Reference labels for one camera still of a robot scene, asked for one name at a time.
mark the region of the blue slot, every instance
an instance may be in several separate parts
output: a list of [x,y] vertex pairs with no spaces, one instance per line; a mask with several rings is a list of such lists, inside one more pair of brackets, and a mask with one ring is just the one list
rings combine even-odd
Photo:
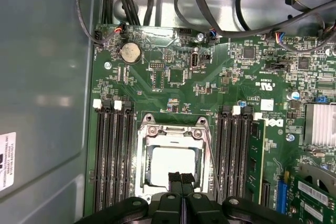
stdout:
[[287,201],[287,184],[284,181],[278,182],[278,194],[277,194],[277,211],[286,213],[286,201]]

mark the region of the sticker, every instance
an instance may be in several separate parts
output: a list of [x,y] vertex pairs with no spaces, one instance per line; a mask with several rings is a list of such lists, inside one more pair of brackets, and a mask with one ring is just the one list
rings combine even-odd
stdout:
[[0,135],[0,191],[14,184],[16,132]]
[[274,100],[273,99],[262,99],[260,103],[260,110],[273,111]]
[[316,219],[323,222],[323,215],[305,203],[305,211],[313,215]]
[[299,181],[299,190],[305,192],[309,196],[313,197],[314,199],[318,200],[319,202],[325,204],[328,206],[329,200],[328,197],[319,191],[316,191],[315,189],[311,188],[310,186],[307,186],[306,184]]

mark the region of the black ram slot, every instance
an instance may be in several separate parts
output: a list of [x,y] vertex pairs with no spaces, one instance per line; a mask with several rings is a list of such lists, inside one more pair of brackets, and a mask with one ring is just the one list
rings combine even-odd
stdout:
[[218,115],[216,165],[223,199],[244,197],[251,121],[250,113],[232,116],[226,106]]
[[107,133],[106,133],[106,152],[105,152],[105,187],[104,187],[104,195],[105,195],[105,205],[104,207],[109,207],[112,205],[112,195],[113,192],[111,191],[111,188],[113,188],[113,174],[112,174],[112,168],[113,168],[113,128],[114,128],[114,114],[109,114],[109,120],[107,127]]
[[94,182],[94,210],[95,212],[103,209],[103,187],[104,187],[104,176],[103,176],[103,155],[104,155],[104,134],[105,127],[104,124],[107,119],[107,114],[103,112],[98,112],[98,122],[97,122],[97,145],[96,145],[96,165],[95,165],[95,175],[96,180]]
[[[228,149],[230,144],[229,139],[231,138],[231,124],[232,115],[230,113],[230,108],[223,108],[222,113],[218,115],[218,128],[217,128],[217,144],[216,144],[216,165],[217,174],[219,175],[219,187],[222,191],[222,199],[227,192],[227,176],[226,171],[228,170],[229,163],[226,161],[229,154],[225,150]],[[215,196],[218,199],[218,192],[214,191]]]
[[241,119],[241,128],[240,128],[240,148],[238,150],[238,194],[239,197],[244,197],[245,192],[245,181],[246,181],[246,169],[247,169],[247,155],[248,155],[248,140],[250,136],[251,115],[245,114],[242,115]]
[[132,158],[132,140],[133,140],[133,113],[131,108],[125,111],[125,129],[124,129],[124,170],[123,170],[123,194],[121,200],[129,197],[130,191],[130,173]]
[[120,172],[121,172],[121,156],[122,156],[122,134],[123,134],[123,125],[124,125],[124,114],[120,111],[116,112],[114,115],[115,124],[113,131],[113,193],[112,193],[112,204],[116,204],[120,201]]

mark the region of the silver heatsink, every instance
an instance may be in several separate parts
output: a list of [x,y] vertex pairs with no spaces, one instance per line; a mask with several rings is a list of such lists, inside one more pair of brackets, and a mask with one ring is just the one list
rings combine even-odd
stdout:
[[306,143],[317,146],[336,146],[336,106],[330,104],[307,104]]
[[195,125],[167,125],[145,115],[138,130],[135,196],[148,202],[169,189],[168,173],[191,173],[195,191],[208,193],[211,154],[208,121]]

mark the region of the barcode label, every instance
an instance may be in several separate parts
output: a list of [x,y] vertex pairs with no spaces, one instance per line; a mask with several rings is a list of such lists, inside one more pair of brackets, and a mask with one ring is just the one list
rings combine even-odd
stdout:
[[323,222],[323,215],[305,203],[305,211],[313,215],[316,219]]
[[14,184],[16,133],[0,135],[0,191]]
[[328,197],[326,195],[320,193],[319,191],[316,191],[315,189],[311,188],[310,186],[307,186],[306,184],[302,183],[301,181],[299,181],[299,189],[301,191],[305,192],[306,194],[308,194],[309,196],[313,197],[314,199],[318,200],[319,202],[328,206],[329,200],[328,200]]

